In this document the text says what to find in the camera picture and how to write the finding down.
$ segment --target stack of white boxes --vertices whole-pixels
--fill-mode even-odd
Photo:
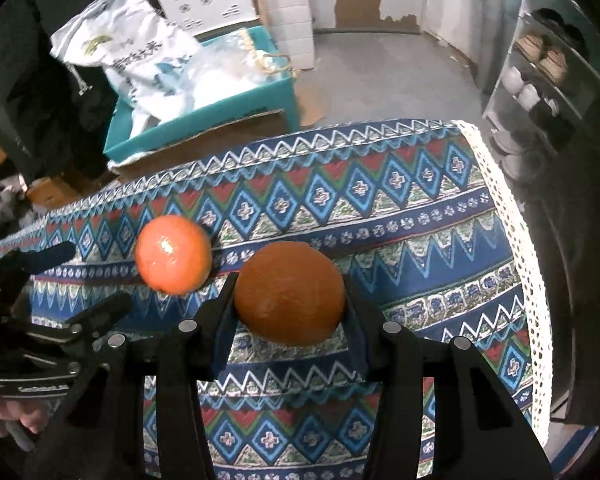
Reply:
[[[314,28],[309,0],[263,0],[269,31],[293,68],[315,67]]]

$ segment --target human hand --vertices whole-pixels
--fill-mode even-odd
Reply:
[[[31,433],[44,430],[49,422],[49,411],[36,400],[11,400],[0,397],[0,437],[9,434],[5,422],[19,420]]]

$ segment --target gray slipper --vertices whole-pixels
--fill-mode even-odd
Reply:
[[[493,143],[504,153],[522,155],[536,144],[536,134],[527,130],[501,130],[493,134]]]
[[[525,155],[507,155],[502,160],[502,171],[511,180],[520,184],[531,184],[544,171],[545,160],[540,152]]]

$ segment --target beige shoe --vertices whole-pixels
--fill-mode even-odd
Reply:
[[[516,44],[529,60],[533,62],[540,61],[542,56],[542,38],[530,33],[524,38],[517,40]]]
[[[564,54],[555,47],[552,47],[546,53],[545,58],[538,66],[555,85],[563,82],[564,77],[567,75],[567,60]]]

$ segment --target bright orange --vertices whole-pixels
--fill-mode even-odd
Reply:
[[[345,307],[338,268],[304,242],[274,242],[244,264],[234,305],[253,333],[288,346],[309,346],[333,335]]]
[[[140,231],[136,264],[154,290],[174,296],[196,290],[208,278],[211,261],[208,235],[182,216],[160,216]]]

